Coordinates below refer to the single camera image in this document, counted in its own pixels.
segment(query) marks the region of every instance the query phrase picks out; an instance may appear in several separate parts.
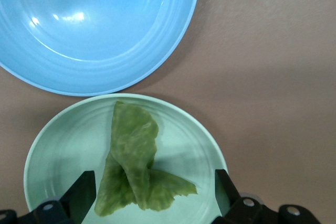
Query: blue bowl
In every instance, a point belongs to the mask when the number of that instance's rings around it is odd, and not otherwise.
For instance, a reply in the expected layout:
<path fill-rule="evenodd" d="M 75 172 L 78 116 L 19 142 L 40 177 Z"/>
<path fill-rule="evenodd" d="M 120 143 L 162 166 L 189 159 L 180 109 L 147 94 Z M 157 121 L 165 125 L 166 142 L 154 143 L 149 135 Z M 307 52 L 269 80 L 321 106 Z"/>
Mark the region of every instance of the blue bowl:
<path fill-rule="evenodd" d="M 0 65 L 41 89 L 94 96 L 156 70 L 197 0 L 0 0 Z"/>

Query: light green plate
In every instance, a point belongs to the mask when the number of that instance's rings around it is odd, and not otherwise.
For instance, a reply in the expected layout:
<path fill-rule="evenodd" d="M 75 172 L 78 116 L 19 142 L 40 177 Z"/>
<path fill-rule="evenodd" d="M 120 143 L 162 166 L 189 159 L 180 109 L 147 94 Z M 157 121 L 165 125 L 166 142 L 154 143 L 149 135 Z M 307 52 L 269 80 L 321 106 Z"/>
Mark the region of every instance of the light green plate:
<path fill-rule="evenodd" d="M 198 195 L 176 196 L 164 211 L 131 204 L 107 217 L 93 206 L 83 224 L 208 224 L 221 215 L 215 198 L 215 169 L 227 169 L 209 132 L 191 115 L 165 101 L 138 94 L 101 95 L 56 115 L 37 135 L 24 171 L 29 210 L 46 198 L 61 196 L 85 170 L 94 170 L 97 190 L 110 148 L 113 106 L 117 100 L 140 105 L 159 125 L 154 168 L 185 178 Z"/>

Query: lettuce leaf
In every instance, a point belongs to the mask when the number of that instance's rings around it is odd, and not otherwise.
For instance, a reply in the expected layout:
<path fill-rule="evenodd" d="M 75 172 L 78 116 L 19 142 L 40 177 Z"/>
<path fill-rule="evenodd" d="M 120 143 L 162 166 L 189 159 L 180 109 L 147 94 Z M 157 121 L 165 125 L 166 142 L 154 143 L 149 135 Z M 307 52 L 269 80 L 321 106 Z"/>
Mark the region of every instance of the lettuce leaf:
<path fill-rule="evenodd" d="M 117 101 L 111 150 L 106 158 L 95 212 L 110 215 L 128 204 L 143 210 L 167 209 L 176 195 L 197 194 L 195 185 L 173 174 L 152 169 L 159 127 L 145 109 Z"/>

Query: green lettuce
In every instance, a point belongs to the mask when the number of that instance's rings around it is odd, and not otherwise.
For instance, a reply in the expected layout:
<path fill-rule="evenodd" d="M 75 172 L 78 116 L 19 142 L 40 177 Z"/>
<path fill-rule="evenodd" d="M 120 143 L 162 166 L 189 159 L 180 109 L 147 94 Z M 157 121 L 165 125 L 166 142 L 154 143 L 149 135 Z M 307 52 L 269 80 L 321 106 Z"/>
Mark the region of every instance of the green lettuce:
<path fill-rule="evenodd" d="M 111 149 L 100 182 L 95 212 L 110 215 L 134 203 L 161 211 L 176 195 L 197 194 L 194 184 L 173 174 L 152 169 L 159 127 L 149 112 L 117 101 L 114 106 Z"/>

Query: brown table surface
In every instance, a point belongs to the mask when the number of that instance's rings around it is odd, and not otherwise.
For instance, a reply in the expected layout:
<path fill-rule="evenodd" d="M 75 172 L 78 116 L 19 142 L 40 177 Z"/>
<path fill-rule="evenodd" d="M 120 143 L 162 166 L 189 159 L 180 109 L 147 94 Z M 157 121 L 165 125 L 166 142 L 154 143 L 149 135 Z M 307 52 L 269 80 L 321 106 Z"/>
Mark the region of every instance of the brown table surface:
<path fill-rule="evenodd" d="M 240 192 L 273 210 L 336 219 L 336 0 L 198 0 L 169 59 L 121 92 L 171 102 L 223 151 Z M 0 68 L 0 209 L 28 211 L 29 148 L 58 112 L 85 98 L 32 87 Z"/>

